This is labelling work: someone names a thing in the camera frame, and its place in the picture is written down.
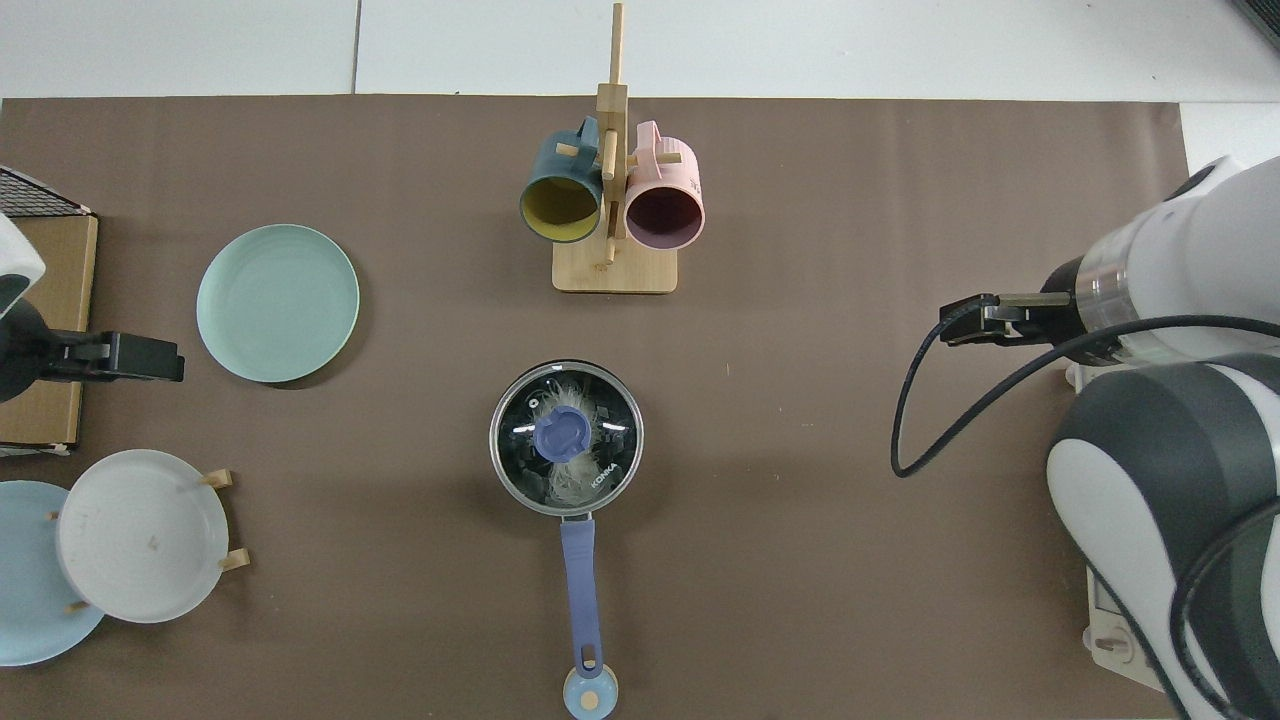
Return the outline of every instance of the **light green plate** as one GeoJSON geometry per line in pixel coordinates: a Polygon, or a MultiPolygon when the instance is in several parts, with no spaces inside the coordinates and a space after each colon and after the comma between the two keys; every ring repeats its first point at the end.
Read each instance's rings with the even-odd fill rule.
{"type": "Polygon", "coordinates": [[[293,380],[333,360],[358,313],[360,284],[347,254],[302,225],[237,237],[209,264],[196,296],[210,355],[262,383],[293,380]]]}

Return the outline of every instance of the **light blue plate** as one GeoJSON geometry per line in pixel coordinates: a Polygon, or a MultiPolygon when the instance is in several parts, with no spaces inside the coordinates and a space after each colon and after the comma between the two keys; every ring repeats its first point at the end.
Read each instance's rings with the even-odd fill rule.
{"type": "Polygon", "coordinates": [[[58,523],[67,491],[32,480],[0,483],[0,666],[49,660],[76,647],[102,619],[86,607],[58,562],[58,523]]]}
{"type": "Polygon", "coordinates": [[[294,380],[333,360],[360,313],[351,260],[302,225],[250,231],[214,258],[196,296],[209,354],[237,375],[294,380]]]}

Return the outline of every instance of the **pot handle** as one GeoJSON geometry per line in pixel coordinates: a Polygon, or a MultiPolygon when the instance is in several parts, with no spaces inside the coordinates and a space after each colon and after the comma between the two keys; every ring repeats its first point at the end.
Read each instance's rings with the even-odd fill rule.
{"type": "Polygon", "coordinates": [[[573,669],[595,678],[604,669],[600,609],[595,601],[595,520],[561,523],[561,547],[568,578],[568,611],[573,626],[573,669]]]}

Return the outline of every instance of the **mug handle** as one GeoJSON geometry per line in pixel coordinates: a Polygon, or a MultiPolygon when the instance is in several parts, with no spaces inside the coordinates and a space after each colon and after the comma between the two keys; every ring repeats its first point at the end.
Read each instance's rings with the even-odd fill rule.
{"type": "Polygon", "coordinates": [[[568,611],[573,626],[573,670],[591,679],[604,669],[604,647],[600,644],[600,607],[595,601],[595,520],[563,520],[561,548],[564,551],[564,574],[568,578],[568,611]],[[586,650],[593,660],[586,666],[586,650]]]}
{"type": "Polygon", "coordinates": [[[636,165],[643,165],[650,173],[655,173],[662,179],[662,165],[658,164],[658,133],[657,120],[645,120],[636,126],[636,165]]]}
{"type": "Polygon", "coordinates": [[[594,117],[588,115],[581,127],[577,128],[577,155],[573,158],[573,172],[589,173],[599,154],[600,126],[594,117]]]}

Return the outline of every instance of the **pink mug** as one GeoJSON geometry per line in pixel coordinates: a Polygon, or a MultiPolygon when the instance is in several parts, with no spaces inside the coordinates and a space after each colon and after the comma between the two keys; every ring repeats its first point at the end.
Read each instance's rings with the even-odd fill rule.
{"type": "Polygon", "coordinates": [[[637,242],[678,250],[703,232],[703,186],[698,156],[685,142],[658,135],[658,123],[636,128],[636,167],[627,176],[623,217],[637,242]],[[680,154],[678,163],[662,163],[680,154]]]}

